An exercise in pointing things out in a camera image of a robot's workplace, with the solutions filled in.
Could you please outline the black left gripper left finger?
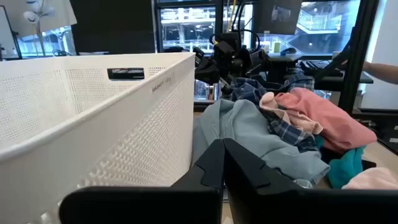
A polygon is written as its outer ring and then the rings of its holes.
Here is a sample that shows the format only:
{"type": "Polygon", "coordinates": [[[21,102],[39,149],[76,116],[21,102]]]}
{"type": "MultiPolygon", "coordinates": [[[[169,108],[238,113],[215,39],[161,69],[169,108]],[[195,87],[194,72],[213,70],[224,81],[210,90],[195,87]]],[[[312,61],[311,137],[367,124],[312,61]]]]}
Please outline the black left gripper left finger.
{"type": "Polygon", "coordinates": [[[58,214],[62,223],[221,223],[223,166],[217,139],[170,187],[85,187],[58,214]]]}

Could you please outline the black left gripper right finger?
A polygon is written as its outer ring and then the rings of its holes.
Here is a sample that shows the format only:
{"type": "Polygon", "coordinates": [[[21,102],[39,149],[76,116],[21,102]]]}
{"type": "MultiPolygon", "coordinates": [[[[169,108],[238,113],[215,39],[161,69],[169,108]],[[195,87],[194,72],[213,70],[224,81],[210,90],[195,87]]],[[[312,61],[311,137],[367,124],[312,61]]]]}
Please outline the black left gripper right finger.
{"type": "Polygon", "coordinates": [[[235,223],[393,223],[395,190],[305,189],[232,139],[224,181],[235,223]]]}

